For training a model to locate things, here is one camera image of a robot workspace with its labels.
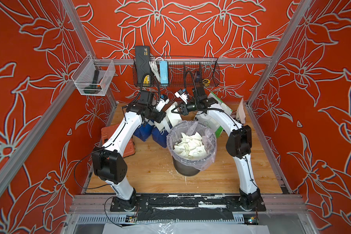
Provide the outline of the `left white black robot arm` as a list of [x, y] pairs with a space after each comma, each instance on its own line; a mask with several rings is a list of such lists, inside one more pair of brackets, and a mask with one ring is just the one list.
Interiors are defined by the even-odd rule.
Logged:
[[153, 104], [154, 94], [140, 91], [138, 97], [126, 105], [124, 118], [116, 131], [101, 147], [94, 148], [91, 154], [94, 174], [114, 189], [115, 202], [125, 211], [132, 211], [136, 206], [136, 191], [126, 176], [128, 166], [123, 159], [124, 150], [145, 120], [160, 123], [166, 116], [162, 109], [169, 103], [169, 98], [159, 94]]

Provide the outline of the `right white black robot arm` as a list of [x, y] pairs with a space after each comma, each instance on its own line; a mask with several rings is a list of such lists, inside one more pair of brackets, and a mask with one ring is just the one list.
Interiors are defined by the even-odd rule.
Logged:
[[226, 150], [233, 157], [239, 175], [240, 207], [245, 211], [255, 210], [262, 203], [262, 197], [252, 170], [250, 126], [233, 119], [223, 110], [216, 98], [207, 97], [202, 87], [193, 89], [193, 97], [189, 97], [186, 89], [178, 90], [175, 96], [180, 98], [181, 102], [172, 110], [172, 113], [186, 116], [190, 112], [202, 112], [212, 117], [224, 129], [229, 137]]

